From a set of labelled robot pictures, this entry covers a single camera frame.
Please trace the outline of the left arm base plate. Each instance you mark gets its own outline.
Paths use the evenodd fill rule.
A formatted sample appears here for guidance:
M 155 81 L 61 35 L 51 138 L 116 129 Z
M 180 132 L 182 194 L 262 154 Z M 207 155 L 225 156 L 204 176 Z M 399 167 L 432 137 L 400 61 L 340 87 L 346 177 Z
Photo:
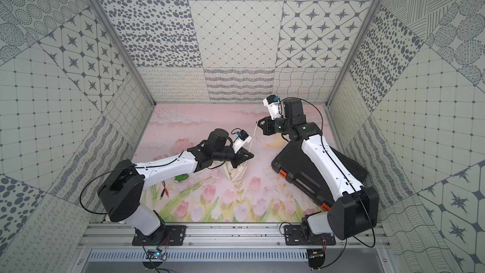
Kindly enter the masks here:
M 187 226 L 164 225 L 156 229 L 151 235 L 144 235 L 140 230 L 135 230 L 132 241 L 133 246 L 182 246 L 185 239 Z

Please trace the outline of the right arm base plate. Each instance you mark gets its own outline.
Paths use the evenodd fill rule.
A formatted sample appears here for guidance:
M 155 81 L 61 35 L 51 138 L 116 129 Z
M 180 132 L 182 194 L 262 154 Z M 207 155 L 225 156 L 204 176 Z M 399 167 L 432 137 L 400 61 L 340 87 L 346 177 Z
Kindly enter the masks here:
M 316 235 L 300 224 L 284 224 L 280 227 L 280 232 L 285 237 L 287 246 L 328 246 L 336 245 L 335 237 L 332 233 L 322 233 Z

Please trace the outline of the cream bag drawstring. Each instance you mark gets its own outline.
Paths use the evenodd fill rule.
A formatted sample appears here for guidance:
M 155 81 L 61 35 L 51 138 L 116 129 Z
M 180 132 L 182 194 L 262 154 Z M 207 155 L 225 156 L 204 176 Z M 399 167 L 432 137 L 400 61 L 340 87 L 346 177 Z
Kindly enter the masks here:
M 252 152 L 252 149 L 253 149 L 254 144 L 257 144 L 257 141 L 258 141 L 258 131 L 259 130 L 260 130 L 260 128 L 258 126 L 258 122 L 256 122 L 255 123 L 254 130 L 253 130 L 253 134 L 251 135 L 251 141 L 250 141 L 250 144 L 249 144 L 249 147 L 248 147 L 248 151 L 249 152 Z

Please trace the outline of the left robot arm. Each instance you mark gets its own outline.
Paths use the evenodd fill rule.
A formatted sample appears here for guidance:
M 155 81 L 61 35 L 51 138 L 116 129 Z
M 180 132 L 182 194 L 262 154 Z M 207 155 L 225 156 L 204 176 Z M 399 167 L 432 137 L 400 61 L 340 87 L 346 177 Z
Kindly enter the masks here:
M 128 224 L 151 236 L 164 226 L 164 221 L 141 203 L 144 190 L 170 178 L 210 168 L 216 161 L 237 168 L 254 157 L 245 149 L 251 139 L 247 131 L 239 130 L 236 140 L 232 140 L 227 131 L 217 128 L 208 139 L 179 155 L 148 163 L 134 164 L 129 160 L 119 163 L 98 190 L 109 220 Z

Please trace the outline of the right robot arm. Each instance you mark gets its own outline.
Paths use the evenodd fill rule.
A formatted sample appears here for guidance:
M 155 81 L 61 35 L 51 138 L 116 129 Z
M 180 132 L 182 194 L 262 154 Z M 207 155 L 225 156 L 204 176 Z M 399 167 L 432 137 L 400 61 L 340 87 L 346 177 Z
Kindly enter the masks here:
M 372 230 L 377 224 L 380 197 L 373 187 L 362 184 L 366 170 L 328 144 L 321 128 L 307 121 L 302 102 L 296 97 L 264 98 L 270 114 L 258 126 L 266 136 L 289 136 L 272 168 L 322 210 L 303 217 L 303 235 L 310 238 L 332 233 L 346 240 Z

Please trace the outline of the cream cloth soil bag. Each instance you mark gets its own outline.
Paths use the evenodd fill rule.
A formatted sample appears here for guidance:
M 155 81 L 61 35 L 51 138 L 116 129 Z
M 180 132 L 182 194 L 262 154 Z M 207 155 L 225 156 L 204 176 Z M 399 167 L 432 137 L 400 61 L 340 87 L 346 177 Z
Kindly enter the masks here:
M 242 163 L 237 168 L 233 168 L 230 162 L 223 163 L 219 170 L 231 182 L 241 181 L 248 168 L 248 163 Z

